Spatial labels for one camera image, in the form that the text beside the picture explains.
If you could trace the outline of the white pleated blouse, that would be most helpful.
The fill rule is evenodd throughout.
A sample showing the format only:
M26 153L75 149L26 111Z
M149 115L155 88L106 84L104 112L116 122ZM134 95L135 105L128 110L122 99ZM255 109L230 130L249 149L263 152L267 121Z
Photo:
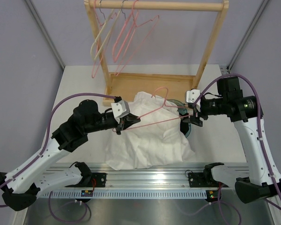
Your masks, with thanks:
M163 106L164 98L161 96L152 96L146 92L138 92L133 100L129 103L130 111L137 116L142 115L179 115L176 107Z

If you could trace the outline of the cream white garment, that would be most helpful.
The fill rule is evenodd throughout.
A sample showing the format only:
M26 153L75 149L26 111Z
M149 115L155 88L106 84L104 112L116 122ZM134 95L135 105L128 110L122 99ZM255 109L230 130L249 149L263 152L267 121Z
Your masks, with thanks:
M195 155L178 120L125 130L121 135L112 132L105 151L105 162L115 170L182 163Z

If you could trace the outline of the white wooden hanger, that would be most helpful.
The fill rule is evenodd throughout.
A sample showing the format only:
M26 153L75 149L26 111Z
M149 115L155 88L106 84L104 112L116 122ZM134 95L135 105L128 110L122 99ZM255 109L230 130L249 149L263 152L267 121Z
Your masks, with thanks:
M112 9L110 14L105 17L104 23L99 29L98 34L95 35L94 42L90 47L90 56L93 61L96 61L99 58L99 55L103 52L105 46L109 42L118 18L119 13L115 12L115 9Z

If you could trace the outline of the pink wire hanger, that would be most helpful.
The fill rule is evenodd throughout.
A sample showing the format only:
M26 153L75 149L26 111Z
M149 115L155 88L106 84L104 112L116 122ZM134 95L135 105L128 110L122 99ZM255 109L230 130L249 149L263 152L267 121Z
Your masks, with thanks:
M91 25L91 29L93 32L93 36L95 37L96 34L98 34L99 29L101 28L102 24L104 23L100 21L100 17L97 14L96 11L96 3L99 3L99 0L93 0L92 3L89 1L88 6L89 6L89 12L88 12L88 16L89 16L89 22ZM92 68L92 73L91 73L91 77L95 78L97 75L97 72L99 70L99 67L101 66L101 61L105 60L105 56L102 56L102 53L99 55L99 58L94 62L93 68Z

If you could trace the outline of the black dress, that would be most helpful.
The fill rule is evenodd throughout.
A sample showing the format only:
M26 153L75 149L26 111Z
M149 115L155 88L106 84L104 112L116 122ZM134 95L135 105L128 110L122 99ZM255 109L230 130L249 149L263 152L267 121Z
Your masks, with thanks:
M191 132L191 125L186 122L180 122L180 131L185 137L188 137Z

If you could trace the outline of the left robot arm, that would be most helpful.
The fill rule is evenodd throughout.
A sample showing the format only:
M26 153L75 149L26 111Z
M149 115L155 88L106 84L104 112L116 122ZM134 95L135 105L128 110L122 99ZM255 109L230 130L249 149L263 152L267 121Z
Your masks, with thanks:
M115 129L119 135L139 122L139 116L133 115L128 103L122 99L112 103L111 111L104 113L99 112L94 100L80 102L70 118L53 132L44 148L13 171L0 172L2 207L21 211L55 189L88 186L92 181L92 171L84 162L76 162L72 167L51 175L44 175L44 172L86 143L89 133Z

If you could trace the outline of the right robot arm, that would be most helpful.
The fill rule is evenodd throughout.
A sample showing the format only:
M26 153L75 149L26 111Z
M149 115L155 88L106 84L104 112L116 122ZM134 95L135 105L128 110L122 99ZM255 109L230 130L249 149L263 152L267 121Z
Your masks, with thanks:
M193 113L184 121L202 127L209 116L226 115L230 119L238 132L249 173L237 172L218 162L206 165L200 180L208 186L221 183L233 188L243 203L251 203L281 196L281 174L267 142L257 92L244 97L239 79L247 80L242 75L224 75L213 80L218 95L212 99L205 97L207 88L188 90L185 101Z

